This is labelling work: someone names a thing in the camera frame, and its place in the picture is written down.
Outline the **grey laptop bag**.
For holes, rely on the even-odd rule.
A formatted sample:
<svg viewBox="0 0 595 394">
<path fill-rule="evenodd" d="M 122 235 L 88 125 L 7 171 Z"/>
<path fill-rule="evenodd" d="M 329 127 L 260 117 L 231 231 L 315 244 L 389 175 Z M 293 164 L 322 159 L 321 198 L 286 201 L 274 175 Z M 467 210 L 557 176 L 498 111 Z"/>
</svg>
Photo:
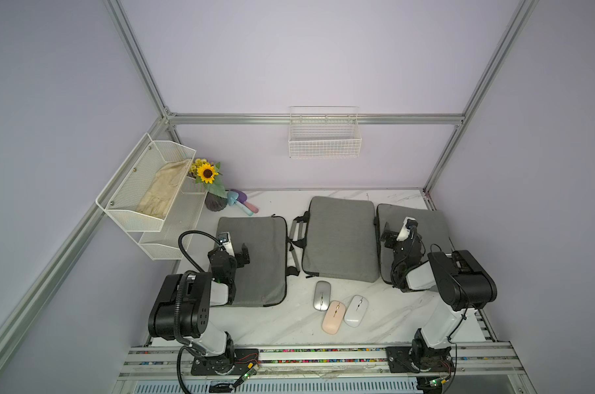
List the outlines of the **grey laptop bag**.
<svg viewBox="0 0 595 394">
<path fill-rule="evenodd" d="M 287 222 L 279 216 L 220 218 L 218 233 L 227 232 L 234 251 L 246 246 L 250 262 L 235 273 L 230 307 L 271 307 L 287 295 Z"/>
<path fill-rule="evenodd" d="M 430 287 L 429 253 L 451 253 L 453 245 L 440 211 L 381 204 L 375 219 L 382 279 L 404 292 Z"/>
<path fill-rule="evenodd" d="M 316 196 L 292 220 L 289 241 L 307 275 L 371 283 L 380 277 L 378 235 L 371 201 Z"/>
</svg>

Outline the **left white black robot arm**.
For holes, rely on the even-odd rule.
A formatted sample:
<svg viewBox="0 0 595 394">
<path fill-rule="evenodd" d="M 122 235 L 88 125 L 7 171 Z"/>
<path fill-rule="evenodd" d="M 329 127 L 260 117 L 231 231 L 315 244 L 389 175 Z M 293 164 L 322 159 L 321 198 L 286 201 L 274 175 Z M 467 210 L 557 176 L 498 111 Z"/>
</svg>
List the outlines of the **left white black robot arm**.
<svg viewBox="0 0 595 394">
<path fill-rule="evenodd" d="M 184 238 L 191 235 L 201 235 L 215 243 L 207 255 L 210 262 L 207 269 L 183 245 Z M 233 339 L 210 321 L 210 308 L 234 302 L 236 273 L 250 264 L 249 249 L 242 244 L 235 251 L 228 232 L 213 236 L 198 230 L 181 233 L 178 246 L 193 269 L 164 279 L 148 317 L 149 335 L 179 343 L 183 351 L 194 357 L 193 369 L 203 367 L 216 374 L 228 374 L 237 363 Z"/>
</svg>

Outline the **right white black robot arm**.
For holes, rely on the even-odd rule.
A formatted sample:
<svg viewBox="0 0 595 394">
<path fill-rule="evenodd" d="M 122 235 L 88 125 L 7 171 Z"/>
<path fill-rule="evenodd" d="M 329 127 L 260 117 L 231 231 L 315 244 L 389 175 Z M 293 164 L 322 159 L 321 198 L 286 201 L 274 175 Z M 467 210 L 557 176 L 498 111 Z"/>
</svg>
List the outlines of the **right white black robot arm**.
<svg viewBox="0 0 595 394">
<path fill-rule="evenodd" d="M 384 228 L 380 242 L 393 253 L 393 287 L 401 292 L 434 289 L 441 298 L 426 324 L 416 330 L 409 351 L 411 367 L 425 371 L 448 359 L 468 314 L 495 301 L 498 290 L 471 252 L 427 252 L 418 226 L 415 218 L 406 218 L 399 231 Z"/>
</svg>

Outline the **white computer mouse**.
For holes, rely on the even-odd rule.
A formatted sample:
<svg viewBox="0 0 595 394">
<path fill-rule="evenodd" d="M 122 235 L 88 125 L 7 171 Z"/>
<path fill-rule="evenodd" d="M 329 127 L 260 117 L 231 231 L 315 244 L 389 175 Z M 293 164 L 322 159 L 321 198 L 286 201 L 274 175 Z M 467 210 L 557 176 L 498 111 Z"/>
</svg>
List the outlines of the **white computer mouse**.
<svg viewBox="0 0 595 394">
<path fill-rule="evenodd" d="M 348 305 L 345 315 L 344 322 L 351 328 L 358 328 L 361 322 L 366 316 L 367 310 L 369 310 L 369 300 L 362 295 L 355 295 Z"/>
</svg>

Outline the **silver grey computer mouse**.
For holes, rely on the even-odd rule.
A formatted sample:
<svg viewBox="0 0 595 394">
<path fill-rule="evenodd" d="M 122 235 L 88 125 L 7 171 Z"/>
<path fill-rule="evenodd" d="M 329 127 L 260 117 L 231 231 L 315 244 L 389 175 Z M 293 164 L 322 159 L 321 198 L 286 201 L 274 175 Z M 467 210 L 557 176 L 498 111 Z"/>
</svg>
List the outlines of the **silver grey computer mouse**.
<svg viewBox="0 0 595 394">
<path fill-rule="evenodd" d="M 331 302 L 331 284 L 326 281 L 318 281 L 315 285 L 313 307 L 318 311 L 327 311 Z"/>
</svg>

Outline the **pink computer mouse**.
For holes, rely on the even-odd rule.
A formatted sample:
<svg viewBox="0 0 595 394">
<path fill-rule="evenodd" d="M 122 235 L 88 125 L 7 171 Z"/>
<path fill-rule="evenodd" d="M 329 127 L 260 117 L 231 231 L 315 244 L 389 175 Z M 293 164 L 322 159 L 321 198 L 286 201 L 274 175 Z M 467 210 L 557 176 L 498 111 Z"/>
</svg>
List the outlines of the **pink computer mouse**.
<svg viewBox="0 0 595 394">
<path fill-rule="evenodd" d="M 346 306 L 340 301 L 332 301 L 322 322 L 323 331 L 328 335 L 337 334 L 343 323 L 346 310 Z"/>
</svg>

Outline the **lower white mesh shelf basket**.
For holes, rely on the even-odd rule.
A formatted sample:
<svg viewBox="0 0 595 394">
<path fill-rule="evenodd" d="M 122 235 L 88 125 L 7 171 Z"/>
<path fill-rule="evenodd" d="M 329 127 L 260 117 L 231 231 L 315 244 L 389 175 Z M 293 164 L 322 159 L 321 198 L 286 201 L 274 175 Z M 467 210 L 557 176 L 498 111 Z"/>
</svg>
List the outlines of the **lower white mesh shelf basket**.
<svg viewBox="0 0 595 394">
<path fill-rule="evenodd" d="M 180 260 L 179 236 L 184 231 L 194 230 L 205 208 L 207 191 L 187 177 L 159 232 L 144 232 L 138 245 L 152 260 Z"/>
</svg>

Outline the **white mesh shelf basket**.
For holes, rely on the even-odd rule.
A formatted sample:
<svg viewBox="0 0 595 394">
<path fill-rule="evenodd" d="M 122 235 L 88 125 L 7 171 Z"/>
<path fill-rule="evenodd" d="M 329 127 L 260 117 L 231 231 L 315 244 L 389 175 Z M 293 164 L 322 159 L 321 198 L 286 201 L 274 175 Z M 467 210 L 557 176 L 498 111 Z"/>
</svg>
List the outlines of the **white mesh shelf basket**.
<svg viewBox="0 0 595 394">
<path fill-rule="evenodd" d="M 170 162 L 195 159 L 197 151 L 145 134 L 110 183 L 96 197 L 98 208 L 126 232 L 159 232 L 165 219 L 138 213 L 137 206 L 157 171 Z"/>
<path fill-rule="evenodd" d="M 144 232 L 138 245 L 152 260 L 180 260 L 179 236 L 184 231 L 194 230 L 205 208 L 207 191 L 187 177 L 159 232 Z"/>
</svg>

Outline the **pastel toy mushrooms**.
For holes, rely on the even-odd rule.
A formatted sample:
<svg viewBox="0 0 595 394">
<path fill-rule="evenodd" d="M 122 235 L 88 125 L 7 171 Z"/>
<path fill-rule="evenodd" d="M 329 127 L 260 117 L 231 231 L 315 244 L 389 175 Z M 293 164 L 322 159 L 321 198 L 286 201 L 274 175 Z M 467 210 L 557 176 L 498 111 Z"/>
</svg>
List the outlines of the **pastel toy mushrooms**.
<svg viewBox="0 0 595 394">
<path fill-rule="evenodd" d="M 248 216 L 259 213 L 259 208 L 247 201 L 247 195 L 241 190 L 227 191 L 228 206 L 238 206 Z"/>
</svg>

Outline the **beige cloth in basket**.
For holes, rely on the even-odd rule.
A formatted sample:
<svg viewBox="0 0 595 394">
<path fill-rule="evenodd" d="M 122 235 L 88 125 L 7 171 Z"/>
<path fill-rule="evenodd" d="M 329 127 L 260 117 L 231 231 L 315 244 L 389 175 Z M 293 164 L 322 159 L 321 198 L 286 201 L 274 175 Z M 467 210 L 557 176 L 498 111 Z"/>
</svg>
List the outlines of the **beige cloth in basket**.
<svg viewBox="0 0 595 394">
<path fill-rule="evenodd" d="M 137 206 L 138 213 L 166 219 L 192 160 L 170 162 L 157 171 L 151 185 Z"/>
</svg>

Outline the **artificial sunflower bouquet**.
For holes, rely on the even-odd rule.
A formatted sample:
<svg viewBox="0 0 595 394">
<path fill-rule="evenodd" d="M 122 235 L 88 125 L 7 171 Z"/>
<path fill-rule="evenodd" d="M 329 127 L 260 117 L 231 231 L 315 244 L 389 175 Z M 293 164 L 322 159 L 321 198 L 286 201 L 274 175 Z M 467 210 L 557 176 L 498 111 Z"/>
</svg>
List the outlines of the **artificial sunflower bouquet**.
<svg viewBox="0 0 595 394">
<path fill-rule="evenodd" d="M 227 190 L 223 183 L 221 162 L 210 162 L 207 159 L 194 159 L 188 170 L 196 185 L 202 186 L 208 194 L 227 198 Z"/>
</svg>

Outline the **upper white mesh shelf basket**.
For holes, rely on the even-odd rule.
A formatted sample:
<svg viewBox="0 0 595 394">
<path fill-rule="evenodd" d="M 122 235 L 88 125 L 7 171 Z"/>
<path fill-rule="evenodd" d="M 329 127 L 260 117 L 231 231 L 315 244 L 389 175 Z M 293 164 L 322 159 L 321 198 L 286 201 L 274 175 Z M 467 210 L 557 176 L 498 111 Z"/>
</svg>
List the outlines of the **upper white mesh shelf basket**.
<svg viewBox="0 0 595 394">
<path fill-rule="evenodd" d="M 137 206 L 157 171 L 170 162 L 195 159 L 197 151 L 145 134 L 110 183 L 96 197 L 98 208 L 126 232 L 159 232 L 165 219 L 138 213 Z"/>
</svg>

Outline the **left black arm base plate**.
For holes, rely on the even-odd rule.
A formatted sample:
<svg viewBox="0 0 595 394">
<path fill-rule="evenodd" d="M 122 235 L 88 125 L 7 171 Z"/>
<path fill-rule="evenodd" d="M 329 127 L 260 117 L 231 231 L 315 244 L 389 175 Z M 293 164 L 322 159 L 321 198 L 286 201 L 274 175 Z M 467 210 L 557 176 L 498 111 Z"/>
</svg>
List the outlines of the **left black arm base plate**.
<svg viewBox="0 0 595 394">
<path fill-rule="evenodd" d="M 256 364 L 259 360 L 260 351 L 253 348 L 236 349 L 232 356 L 223 354 L 221 356 L 195 358 L 189 372 L 192 376 L 228 375 L 237 376 L 245 374 L 249 364 Z"/>
</svg>

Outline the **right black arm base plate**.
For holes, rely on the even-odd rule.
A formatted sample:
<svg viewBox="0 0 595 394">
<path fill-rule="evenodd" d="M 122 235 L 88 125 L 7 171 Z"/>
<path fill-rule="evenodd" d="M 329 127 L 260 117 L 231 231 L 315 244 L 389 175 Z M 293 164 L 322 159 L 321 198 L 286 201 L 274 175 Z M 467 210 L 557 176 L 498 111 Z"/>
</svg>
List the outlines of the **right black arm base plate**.
<svg viewBox="0 0 595 394">
<path fill-rule="evenodd" d="M 386 360 L 391 373 L 447 373 L 454 371 L 453 358 L 450 356 L 451 348 L 414 349 L 411 346 L 389 346 L 385 348 Z"/>
</svg>

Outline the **aluminium frame rails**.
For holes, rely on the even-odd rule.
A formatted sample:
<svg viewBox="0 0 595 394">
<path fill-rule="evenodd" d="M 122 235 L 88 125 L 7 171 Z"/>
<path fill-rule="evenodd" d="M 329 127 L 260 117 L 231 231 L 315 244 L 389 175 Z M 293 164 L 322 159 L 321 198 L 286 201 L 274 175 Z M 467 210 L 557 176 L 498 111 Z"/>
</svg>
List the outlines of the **aluminium frame rails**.
<svg viewBox="0 0 595 394">
<path fill-rule="evenodd" d="M 141 52 L 138 40 L 133 33 L 130 21 L 120 1 L 107 1 L 105 7 L 120 35 L 125 48 L 138 70 L 144 86 L 150 97 L 156 102 L 159 116 L 156 118 L 147 136 L 143 136 L 125 159 L 120 169 L 105 186 L 109 192 L 113 187 L 123 183 L 122 177 L 131 166 L 133 158 L 139 157 L 149 140 L 159 136 L 163 131 L 169 132 L 172 139 L 179 136 L 175 131 L 177 125 L 289 125 L 324 126 L 332 125 L 452 125 L 453 134 L 449 137 L 442 154 L 430 173 L 426 184 L 422 187 L 424 193 L 429 193 L 437 183 L 448 159 L 469 126 L 477 109 L 499 73 L 507 54 L 512 50 L 517 36 L 522 32 L 531 13 L 537 6 L 536 1 L 521 1 L 518 3 L 507 28 L 484 69 L 471 98 L 463 113 L 391 113 L 391 114 L 357 114 L 355 116 L 332 113 L 300 113 L 293 118 L 289 114 L 184 114 L 168 113 L 164 100 L 159 95 L 154 77 L 151 75 L 146 58 Z M 59 248 L 51 262 L 26 292 L 22 300 L 11 312 L 10 316 L 0 327 L 0 375 L 13 358 L 24 339 L 39 320 L 41 314 L 54 298 L 58 290 L 79 261 L 83 251 L 87 248 L 103 218 L 107 214 L 99 203 L 94 203 L 79 224 L 74 228 L 64 244 Z"/>
</svg>

